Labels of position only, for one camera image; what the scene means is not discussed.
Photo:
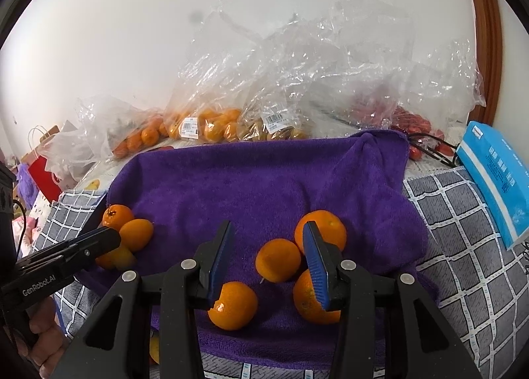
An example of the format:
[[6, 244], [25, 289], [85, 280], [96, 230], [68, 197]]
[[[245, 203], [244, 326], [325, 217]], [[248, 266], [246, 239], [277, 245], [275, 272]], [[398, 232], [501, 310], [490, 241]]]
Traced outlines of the person's left hand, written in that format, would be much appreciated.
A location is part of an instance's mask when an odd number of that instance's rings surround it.
[[29, 329], [39, 337], [31, 350], [21, 338], [15, 338], [19, 355], [29, 359], [44, 379], [51, 377], [69, 344], [56, 321], [56, 307], [54, 298], [48, 297], [29, 310]]

